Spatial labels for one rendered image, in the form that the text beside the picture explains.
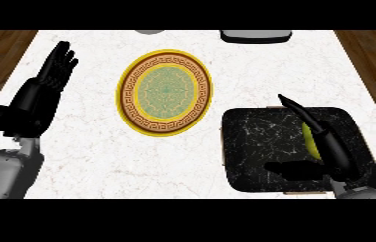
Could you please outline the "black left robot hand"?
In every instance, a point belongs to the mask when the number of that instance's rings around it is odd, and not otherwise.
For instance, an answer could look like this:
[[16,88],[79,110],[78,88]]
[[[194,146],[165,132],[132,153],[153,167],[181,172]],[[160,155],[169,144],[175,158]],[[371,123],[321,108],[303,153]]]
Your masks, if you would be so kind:
[[38,138],[48,129],[60,93],[78,64],[73,55],[69,42],[60,41],[36,76],[25,81],[10,104],[0,105],[0,132],[4,137]]

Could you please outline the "dark grey appliance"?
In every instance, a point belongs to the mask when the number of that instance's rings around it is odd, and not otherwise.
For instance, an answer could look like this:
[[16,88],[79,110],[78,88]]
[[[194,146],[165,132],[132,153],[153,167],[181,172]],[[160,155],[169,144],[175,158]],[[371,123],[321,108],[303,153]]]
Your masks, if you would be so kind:
[[221,30],[219,38],[228,43],[269,44],[283,43],[292,37],[290,30]]

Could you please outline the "black marble tray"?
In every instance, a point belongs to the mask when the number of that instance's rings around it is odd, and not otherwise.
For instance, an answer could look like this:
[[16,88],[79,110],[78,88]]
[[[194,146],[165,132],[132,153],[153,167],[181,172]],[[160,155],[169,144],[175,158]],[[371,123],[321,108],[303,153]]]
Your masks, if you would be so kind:
[[[374,159],[346,110],[336,107],[308,107],[311,114],[327,121],[343,140],[356,161],[361,179],[348,187],[368,183]],[[221,116],[221,142],[225,178],[240,192],[330,191],[330,177],[320,180],[287,181],[264,169],[268,162],[318,161],[306,151],[302,119],[289,108],[234,108]]]

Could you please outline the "green pear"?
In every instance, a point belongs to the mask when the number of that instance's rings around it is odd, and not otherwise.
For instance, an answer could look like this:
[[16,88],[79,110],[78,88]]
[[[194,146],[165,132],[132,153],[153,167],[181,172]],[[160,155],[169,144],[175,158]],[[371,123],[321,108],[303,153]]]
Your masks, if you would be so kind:
[[303,135],[305,147],[306,147],[308,153],[311,154],[314,159],[321,160],[318,149],[317,149],[314,138],[312,138],[312,132],[305,123],[302,124],[302,135]]

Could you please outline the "yellow patterned plate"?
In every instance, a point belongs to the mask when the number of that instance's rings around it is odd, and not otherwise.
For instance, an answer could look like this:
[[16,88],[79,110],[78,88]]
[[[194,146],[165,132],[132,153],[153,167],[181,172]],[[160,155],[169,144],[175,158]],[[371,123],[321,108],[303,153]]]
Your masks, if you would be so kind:
[[174,136],[202,119],[210,96],[210,76],[202,61],[181,50],[154,50],[132,61],[122,73],[118,112],[140,134]]

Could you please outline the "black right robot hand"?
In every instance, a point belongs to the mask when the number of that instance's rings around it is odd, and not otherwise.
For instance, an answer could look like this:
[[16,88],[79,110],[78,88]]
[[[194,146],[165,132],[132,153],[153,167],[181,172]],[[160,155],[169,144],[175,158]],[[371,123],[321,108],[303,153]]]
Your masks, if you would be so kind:
[[318,120],[306,107],[293,99],[283,94],[278,94],[277,97],[281,104],[295,111],[311,131],[311,140],[321,163],[308,160],[266,162],[264,169],[280,175],[287,181],[321,180],[324,175],[328,175],[337,182],[358,180],[359,171],[352,154],[328,122]]

